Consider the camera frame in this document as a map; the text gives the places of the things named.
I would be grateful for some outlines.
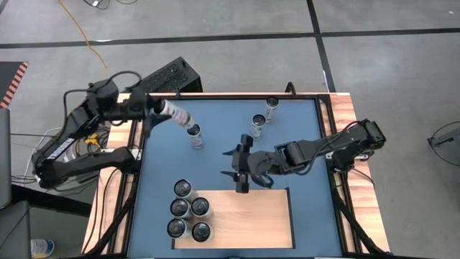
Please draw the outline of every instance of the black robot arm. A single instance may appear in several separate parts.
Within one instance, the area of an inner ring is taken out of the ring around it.
[[[127,147],[117,148],[112,153],[83,155],[66,163],[56,159],[75,141],[93,134],[103,122],[142,120],[144,136],[149,137],[155,125],[173,115],[171,103],[154,99],[137,88],[121,103],[117,102],[119,90],[113,82],[90,85],[86,93],[83,103],[67,116],[61,131],[32,156],[33,173],[42,188],[54,188],[71,176],[109,166],[117,167],[122,173],[134,173],[135,158]]]
[[[386,139],[377,123],[368,119],[352,122],[340,133],[319,139],[287,142],[275,146],[274,152],[257,151],[250,153],[252,137],[241,136],[241,144],[235,150],[224,153],[232,155],[231,167],[236,172],[222,172],[233,177],[236,181],[236,192],[249,191],[249,177],[255,184],[271,188],[272,175],[287,175],[296,173],[307,174],[314,160],[326,153],[332,153],[331,159],[335,169],[345,171],[354,164],[356,156],[372,155],[374,150],[383,147]]]

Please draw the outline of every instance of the yellow cable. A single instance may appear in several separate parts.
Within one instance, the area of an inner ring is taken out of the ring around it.
[[[99,60],[101,60],[104,68],[106,69],[106,75],[107,77],[110,76],[110,72],[109,72],[109,68],[107,67],[107,64],[104,62],[104,59],[101,57],[101,55],[99,55],[99,53],[94,50],[91,45],[89,44],[89,41],[88,41],[88,38],[86,38],[86,35],[85,35],[85,32],[83,32],[83,30],[81,29],[80,25],[78,25],[77,23],[77,20],[75,20],[75,18],[73,18],[73,15],[69,12],[69,10],[67,10],[67,8],[65,8],[64,4],[61,2],[61,0],[57,0],[59,2],[59,4],[64,8],[64,10],[67,12],[67,14],[70,16],[70,18],[72,18],[73,22],[75,22],[75,25],[77,25],[78,29],[80,30],[81,34],[83,35],[83,37],[85,38],[85,42],[87,44],[87,46],[89,47],[89,49],[91,51],[94,52],[94,54],[96,54],[99,58]]]

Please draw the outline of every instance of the blue table surface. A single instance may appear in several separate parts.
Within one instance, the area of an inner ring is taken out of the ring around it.
[[[222,152],[249,133],[252,117],[264,114],[264,100],[174,101],[187,109],[201,127],[205,147],[194,150],[185,129],[167,121],[152,130],[142,160],[134,212],[130,258],[294,258],[340,256],[331,191],[324,159],[306,176],[274,176],[273,189],[289,187],[295,248],[293,249],[172,249],[166,226],[174,183],[189,180],[197,190],[234,190],[220,171],[232,171],[231,157]],[[252,152],[273,151],[275,145],[321,137],[313,100],[280,100],[275,118],[262,129]],[[261,189],[251,183],[251,189]]]

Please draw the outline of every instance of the table leg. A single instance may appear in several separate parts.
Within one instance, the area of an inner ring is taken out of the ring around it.
[[[30,188],[11,185],[11,202],[28,201],[30,206],[89,217],[91,204],[61,196],[46,194]]]

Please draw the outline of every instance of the cable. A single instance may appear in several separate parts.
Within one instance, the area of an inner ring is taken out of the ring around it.
[[[99,200],[99,182],[96,184],[96,208],[94,210],[93,226],[91,227],[91,233],[89,234],[88,241],[86,241],[86,244],[83,247],[83,253],[86,251],[86,248],[88,247],[88,244],[91,241],[91,238],[93,237],[94,227],[96,226],[96,219],[98,217],[98,200]]]
[[[428,142],[430,143],[430,147],[431,147],[432,151],[435,153],[435,155],[436,155],[438,158],[440,158],[442,161],[444,161],[444,162],[446,162],[446,163],[448,163],[448,164],[450,164],[450,165],[460,166],[460,164],[458,164],[458,163],[452,163],[451,161],[449,161],[449,160],[447,160],[447,159],[441,157],[441,155],[438,154],[438,152],[434,149],[434,146],[431,144],[431,140],[434,140],[434,139],[435,139],[434,136],[435,136],[439,131],[441,131],[441,130],[444,129],[445,127],[448,127],[448,126],[451,126],[451,125],[457,124],[457,123],[460,123],[460,121],[451,122],[451,123],[448,123],[448,124],[446,124],[446,125],[440,127],[440,128],[437,129],[437,130],[433,133],[433,135],[428,139]]]
[[[99,60],[102,62],[104,68],[106,69],[106,74],[107,76],[110,75],[110,72],[109,72],[109,67],[107,67],[107,64],[106,62],[104,61],[104,59],[101,57],[101,55],[99,55],[99,53],[93,49],[93,47],[91,47],[91,45],[89,44],[89,41],[88,41],[88,38],[86,37],[86,34],[85,32],[81,29],[80,25],[78,24],[77,20],[73,17],[73,15],[69,12],[69,10],[67,10],[67,8],[65,7],[65,5],[61,2],[61,0],[57,0],[59,2],[59,4],[61,5],[62,8],[64,8],[64,10],[67,12],[67,14],[69,15],[69,17],[73,20],[73,22],[75,23],[75,25],[77,26],[77,28],[80,30],[80,33],[83,35],[83,38],[85,38],[85,42],[86,42],[86,45],[89,47],[89,49],[94,52],[94,54],[96,54],[99,58]]]
[[[332,143],[337,141],[345,133],[345,131],[348,128],[350,128],[351,126],[355,125],[356,123],[358,123],[358,121],[354,121],[354,122],[349,123],[348,125],[345,126],[345,128],[342,131],[340,131],[340,133],[335,138],[333,138],[332,140],[327,141],[326,143],[324,143],[324,145],[322,145],[320,148],[318,148],[317,151],[315,152],[315,154],[311,157],[310,162],[308,163],[306,170],[303,171],[303,172],[297,172],[296,174],[298,174],[299,176],[304,176],[307,173],[309,173],[311,168],[313,167],[313,163],[315,162],[316,158],[318,157],[318,155],[322,151],[322,149],[324,149],[328,145],[332,145]]]
[[[107,79],[107,81],[102,86],[97,86],[97,87],[90,88],[88,91],[96,92],[96,91],[100,90],[101,88],[107,86],[117,76],[124,75],[124,74],[132,74],[132,75],[135,75],[138,78],[138,81],[135,84],[133,84],[132,86],[126,87],[126,90],[132,90],[133,88],[138,87],[140,85],[140,83],[142,82],[142,76],[138,72],[135,72],[135,71],[120,71],[118,73],[115,73],[113,76],[109,77],[109,79]]]
[[[18,146],[21,146],[21,147],[30,147],[30,148],[35,148],[33,146],[29,146],[29,145],[24,145],[24,144],[19,144],[19,143],[16,143],[16,142],[11,142],[13,145],[18,145]]]
[[[375,183],[374,183],[374,180],[372,180],[372,178],[370,178],[367,174],[361,172],[360,170],[356,169],[356,168],[352,168],[353,171],[357,172],[358,174],[360,174],[361,176],[365,177],[367,180],[369,180],[372,185],[375,187]]]
[[[22,220],[26,217],[26,215],[29,214],[29,210],[27,210],[27,212],[25,212],[20,218],[19,220],[17,221],[17,223],[14,225],[14,227],[8,232],[8,234],[6,235],[5,239],[3,241],[1,241],[1,244],[0,244],[0,250],[1,248],[5,245],[6,241],[8,240],[9,236],[12,235],[13,231],[17,228],[17,226],[19,226],[19,223],[22,222]]]
[[[109,179],[107,180],[107,183],[106,183],[106,186],[104,187],[103,189],[103,193],[102,193],[102,212],[101,212],[101,223],[99,224],[99,235],[98,235],[98,240],[101,239],[101,233],[102,233],[102,221],[104,220],[104,206],[105,206],[105,203],[106,203],[106,192],[107,192],[107,188],[109,187],[109,184],[110,184],[110,180],[112,179],[112,176],[114,176],[115,172],[117,171],[118,169],[114,169],[112,171],[112,173],[110,174],[109,176]]]
[[[23,133],[10,133],[11,136],[27,136],[27,137],[54,137],[51,135],[37,135],[37,134],[23,134]]]
[[[134,1],[130,2],[130,3],[124,3],[124,2],[122,2],[122,1],[120,1],[120,0],[116,0],[116,1],[119,2],[120,4],[126,4],[126,5],[128,5],[128,4],[134,4],[135,2],[137,2],[137,0],[134,0]]]
[[[336,171],[337,171],[337,173],[338,173],[339,175],[340,175],[341,173],[344,173],[344,175],[345,175],[345,182],[348,181],[348,172],[349,172],[349,171],[338,171],[338,170],[336,170]],[[340,187],[340,186],[343,186],[343,185],[344,185],[344,182],[341,180],[341,181],[340,181],[340,184],[339,184],[339,185],[336,185],[336,188],[338,188],[338,187]]]
[[[30,167],[30,164],[32,162],[32,156],[34,155],[35,151],[37,150],[37,148],[40,146],[40,144],[42,144],[43,140],[45,139],[45,137],[47,136],[48,132],[50,131],[53,131],[53,130],[60,130],[61,128],[60,127],[57,127],[57,128],[52,128],[52,129],[49,129],[47,130],[44,135],[42,136],[42,138],[40,139],[40,141],[38,142],[38,144],[35,146],[35,148],[32,150],[32,152],[30,153],[30,157],[29,157],[29,160],[27,161],[27,166],[26,166],[26,171],[24,172],[23,174],[23,177],[25,178],[26,175],[27,175],[27,172],[29,171],[29,167]]]

